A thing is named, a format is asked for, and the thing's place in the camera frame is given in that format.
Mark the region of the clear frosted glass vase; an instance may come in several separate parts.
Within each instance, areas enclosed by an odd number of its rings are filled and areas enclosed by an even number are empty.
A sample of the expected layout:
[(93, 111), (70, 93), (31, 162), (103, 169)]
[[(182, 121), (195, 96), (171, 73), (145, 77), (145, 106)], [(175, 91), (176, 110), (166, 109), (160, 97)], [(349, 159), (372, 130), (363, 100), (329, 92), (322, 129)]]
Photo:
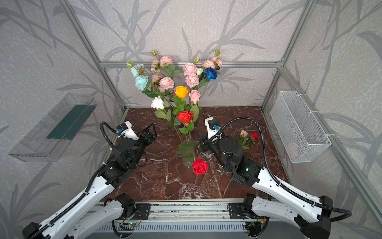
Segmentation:
[(183, 165), (187, 168), (190, 168), (193, 166), (194, 161), (197, 159), (195, 154), (195, 147), (190, 146), (185, 149), (185, 152), (182, 154), (182, 161)]

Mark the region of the red rose stem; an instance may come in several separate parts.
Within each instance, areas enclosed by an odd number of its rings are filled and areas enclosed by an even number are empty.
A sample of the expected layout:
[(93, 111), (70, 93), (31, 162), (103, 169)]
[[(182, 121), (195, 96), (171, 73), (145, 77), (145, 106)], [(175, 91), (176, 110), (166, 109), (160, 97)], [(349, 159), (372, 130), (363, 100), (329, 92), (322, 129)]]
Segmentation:
[[(180, 155), (182, 157), (182, 154), (185, 152), (185, 149), (181, 150), (180, 149), (181, 145), (182, 145), (182, 143), (178, 145), (177, 155)], [(197, 145), (197, 143), (195, 141), (190, 143), (190, 146), (196, 147), (196, 145)], [(209, 168), (209, 165), (208, 165), (208, 163), (206, 161), (204, 161), (201, 158), (197, 157), (197, 159), (194, 161), (193, 166), (191, 168), (193, 169), (193, 172), (194, 172), (195, 175), (203, 175), (204, 173), (207, 172), (207, 170)]]
[(181, 150), (186, 149), (187, 147), (192, 147), (190, 146), (190, 143), (193, 142), (191, 132), (195, 128), (193, 119), (194, 114), (191, 111), (179, 112), (174, 119), (176, 131), (185, 137), (184, 142), (180, 146)]

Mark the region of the peach rose stem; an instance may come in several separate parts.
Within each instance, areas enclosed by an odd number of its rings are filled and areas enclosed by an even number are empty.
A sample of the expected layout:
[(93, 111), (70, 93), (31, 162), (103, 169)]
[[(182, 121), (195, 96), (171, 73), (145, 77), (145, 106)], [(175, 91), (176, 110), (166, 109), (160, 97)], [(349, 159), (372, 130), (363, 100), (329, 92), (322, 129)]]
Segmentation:
[(240, 134), (235, 136), (237, 143), (243, 147), (243, 150), (248, 150), (252, 139), (248, 136), (247, 131), (242, 130)]

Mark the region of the white rosebud stem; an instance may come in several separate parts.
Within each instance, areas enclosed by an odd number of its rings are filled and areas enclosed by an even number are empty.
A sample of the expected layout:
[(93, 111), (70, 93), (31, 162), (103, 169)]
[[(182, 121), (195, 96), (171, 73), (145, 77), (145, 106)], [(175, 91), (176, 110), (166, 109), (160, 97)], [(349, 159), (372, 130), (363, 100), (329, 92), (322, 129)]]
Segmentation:
[(159, 119), (164, 119), (167, 121), (168, 126), (175, 129), (179, 140), (182, 141), (182, 137), (180, 136), (180, 132), (175, 127), (175, 122), (173, 119), (172, 111), (170, 107), (166, 107), (164, 101), (161, 97), (155, 97), (152, 100), (151, 107), (154, 108), (156, 111), (154, 112), (155, 116)]

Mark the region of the red rose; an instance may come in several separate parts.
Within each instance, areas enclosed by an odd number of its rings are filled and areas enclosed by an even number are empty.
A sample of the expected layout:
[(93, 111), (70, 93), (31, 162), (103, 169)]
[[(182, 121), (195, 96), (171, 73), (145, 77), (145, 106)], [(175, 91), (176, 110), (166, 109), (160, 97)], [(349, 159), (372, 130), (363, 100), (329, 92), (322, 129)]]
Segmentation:
[(250, 134), (249, 137), (252, 141), (256, 141), (258, 139), (258, 134), (256, 132), (253, 132)]

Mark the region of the small pink rose stem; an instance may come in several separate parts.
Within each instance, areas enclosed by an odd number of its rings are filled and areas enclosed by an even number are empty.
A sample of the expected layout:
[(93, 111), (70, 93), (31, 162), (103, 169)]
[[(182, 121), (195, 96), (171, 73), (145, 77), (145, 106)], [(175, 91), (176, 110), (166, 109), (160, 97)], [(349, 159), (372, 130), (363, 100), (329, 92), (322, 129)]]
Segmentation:
[(189, 93), (189, 97), (190, 97), (190, 101), (193, 104), (190, 109), (190, 114), (193, 116), (192, 121), (195, 122), (198, 119), (199, 113), (200, 113), (200, 108), (198, 104), (199, 104), (199, 99), (201, 97), (201, 94), (197, 90), (192, 90)]

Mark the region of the orange rose stem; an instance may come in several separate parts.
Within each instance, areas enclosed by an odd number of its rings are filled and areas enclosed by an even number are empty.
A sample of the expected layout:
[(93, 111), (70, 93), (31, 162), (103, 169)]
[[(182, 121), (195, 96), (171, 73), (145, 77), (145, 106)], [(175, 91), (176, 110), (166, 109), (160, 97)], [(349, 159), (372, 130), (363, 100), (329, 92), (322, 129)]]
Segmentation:
[(184, 111), (186, 107), (186, 96), (188, 95), (189, 90), (185, 86), (179, 86), (175, 88), (175, 91), (173, 92), (173, 101), (178, 108), (179, 112)]

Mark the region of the pale green hydrangea stem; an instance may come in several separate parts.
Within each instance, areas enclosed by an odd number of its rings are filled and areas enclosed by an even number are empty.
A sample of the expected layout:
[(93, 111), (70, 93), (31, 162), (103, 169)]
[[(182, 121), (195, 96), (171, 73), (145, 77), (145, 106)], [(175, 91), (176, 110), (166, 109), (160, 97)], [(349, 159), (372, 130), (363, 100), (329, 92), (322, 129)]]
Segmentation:
[(142, 94), (149, 98), (155, 98), (159, 95), (157, 90), (153, 87), (153, 83), (144, 64), (135, 64), (132, 61), (127, 61), (126, 66), (131, 70), (131, 74), (135, 79), (135, 86)]

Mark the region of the pink peony stem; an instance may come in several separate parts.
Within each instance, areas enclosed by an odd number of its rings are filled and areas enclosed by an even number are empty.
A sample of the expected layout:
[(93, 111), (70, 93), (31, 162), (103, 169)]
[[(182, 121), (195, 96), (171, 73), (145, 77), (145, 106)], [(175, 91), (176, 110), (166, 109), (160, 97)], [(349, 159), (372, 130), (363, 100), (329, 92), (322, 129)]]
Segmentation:
[(162, 78), (153, 85), (153, 87), (155, 88), (156, 96), (162, 99), (163, 101), (166, 101), (170, 106), (172, 106), (171, 90), (173, 90), (174, 85), (175, 83), (170, 77)]

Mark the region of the blue rose stem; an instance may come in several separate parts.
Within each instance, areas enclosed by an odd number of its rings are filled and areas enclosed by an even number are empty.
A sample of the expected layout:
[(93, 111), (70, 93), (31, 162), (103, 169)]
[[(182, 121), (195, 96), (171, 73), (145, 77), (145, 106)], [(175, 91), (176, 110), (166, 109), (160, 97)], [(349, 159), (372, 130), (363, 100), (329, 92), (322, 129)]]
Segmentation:
[(217, 72), (213, 68), (206, 68), (204, 71), (205, 77), (207, 80), (216, 80), (217, 79)]

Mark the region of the white rose stem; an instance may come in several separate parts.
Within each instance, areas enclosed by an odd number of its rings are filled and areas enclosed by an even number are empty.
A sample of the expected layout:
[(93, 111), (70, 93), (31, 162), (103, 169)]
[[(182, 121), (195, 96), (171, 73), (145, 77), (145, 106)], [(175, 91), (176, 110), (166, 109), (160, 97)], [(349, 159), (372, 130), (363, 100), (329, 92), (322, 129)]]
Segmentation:
[(198, 68), (196, 71), (196, 74), (201, 75), (203, 72), (204, 72), (204, 70), (202, 68)]

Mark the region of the pink white carnation stem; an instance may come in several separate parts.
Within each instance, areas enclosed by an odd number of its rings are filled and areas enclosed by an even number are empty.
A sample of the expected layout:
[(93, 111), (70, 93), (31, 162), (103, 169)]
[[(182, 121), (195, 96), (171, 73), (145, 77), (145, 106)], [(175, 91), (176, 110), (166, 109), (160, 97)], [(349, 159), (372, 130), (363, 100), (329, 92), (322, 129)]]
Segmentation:
[(175, 68), (171, 56), (161, 56), (157, 53), (156, 50), (152, 50), (151, 54), (155, 57), (155, 59), (160, 60), (161, 73), (165, 73), (167, 76), (170, 77), (180, 75), (180, 70)]

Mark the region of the pink ranunculus stem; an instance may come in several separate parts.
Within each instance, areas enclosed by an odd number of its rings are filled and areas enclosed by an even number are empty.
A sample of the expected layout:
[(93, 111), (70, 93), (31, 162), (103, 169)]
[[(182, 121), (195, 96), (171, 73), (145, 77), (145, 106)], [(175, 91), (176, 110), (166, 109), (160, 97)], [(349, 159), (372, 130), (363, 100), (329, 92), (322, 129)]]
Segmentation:
[(198, 68), (194, 63), (186, 63), (183, 66), (183, 72), (185, 78), (185, 83), (188, 87), (193, 88), (197, 86), (200, 82), (199, 77), (197, 75)]

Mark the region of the pink lisianthus flower stem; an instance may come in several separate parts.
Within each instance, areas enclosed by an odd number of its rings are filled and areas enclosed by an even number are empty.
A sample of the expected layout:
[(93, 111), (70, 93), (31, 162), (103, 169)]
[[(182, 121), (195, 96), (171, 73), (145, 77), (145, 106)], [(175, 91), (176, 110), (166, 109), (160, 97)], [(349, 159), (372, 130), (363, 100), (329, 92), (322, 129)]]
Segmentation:
[(202, 63), (202, 66), (207, 69), (207, 68), (212, 68), (215, 70), (219, 70), (223, 65), (223, 62), (220, 58), (220, 50), (217, 49), (214, 52), (214, 57), (212, 59), (207, 59)]

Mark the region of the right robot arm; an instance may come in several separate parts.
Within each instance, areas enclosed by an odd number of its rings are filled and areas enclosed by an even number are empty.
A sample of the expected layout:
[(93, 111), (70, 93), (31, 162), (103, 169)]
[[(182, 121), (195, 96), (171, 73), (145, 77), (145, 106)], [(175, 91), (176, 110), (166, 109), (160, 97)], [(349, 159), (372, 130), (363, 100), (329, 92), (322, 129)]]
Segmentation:
[(266, 217), (284, 221), (300, 229), (309, 239), (327, 239), (331, 224), (352, 216), (349, 210), (333, 207), (327, 196), (307, 194), (278, 178), (270, 169), (265, 139), (262, 141), (265, 166), (243, 155), (243, 147), (223, 131), (218, 120), (205, 119), (207, 134), (200, 133), (203, 151), (211, 151), (231, 178), (241, 185), (267, 193), (276, 201), (247, 195), (241, 209), (247, 217)]

